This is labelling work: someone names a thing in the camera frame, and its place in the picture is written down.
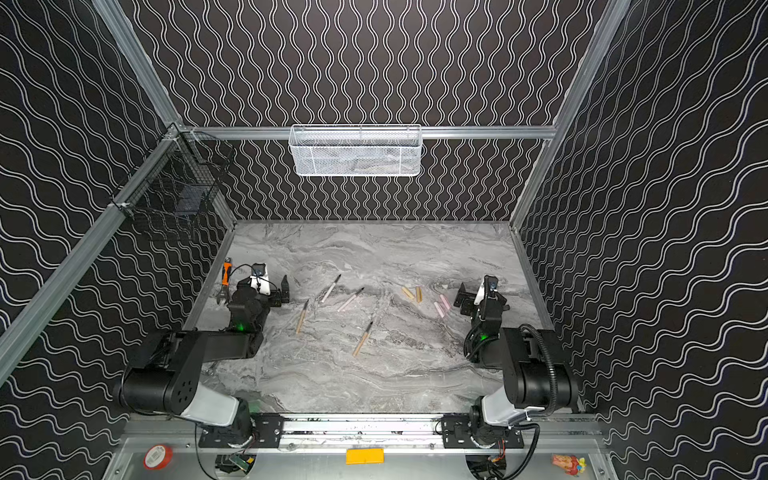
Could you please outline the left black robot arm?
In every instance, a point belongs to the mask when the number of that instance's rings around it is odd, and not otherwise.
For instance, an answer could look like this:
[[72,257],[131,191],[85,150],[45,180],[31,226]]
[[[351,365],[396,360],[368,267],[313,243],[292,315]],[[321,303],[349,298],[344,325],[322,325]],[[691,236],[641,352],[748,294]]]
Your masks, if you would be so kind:
[[226,328],[157,332],[142,343],[115,388],[118,403],[139,415],[194,423],[202,428],[201,448],[249,449],[267,441],[246,400],[209,388],[200,378],[206,363],[255,357],[271,309],[289,302],[286,277],[278,285],[255,276],[239,281]]

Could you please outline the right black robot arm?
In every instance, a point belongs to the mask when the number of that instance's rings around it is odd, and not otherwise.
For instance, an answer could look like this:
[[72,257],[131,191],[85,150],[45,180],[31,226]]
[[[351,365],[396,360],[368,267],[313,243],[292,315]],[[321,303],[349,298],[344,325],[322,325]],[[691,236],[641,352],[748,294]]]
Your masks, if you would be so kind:
[[467,414],[442,418],[446,448],[520,448],[520,431],[532,418],[578,409],[577,381],[557,335],[530,324],[504,327],[510,306],[496,277],[486,276],[475,294],[461,285],[454,306],[471,321],[463,341],[465,359],[501,372],[502,385],[476,400]]

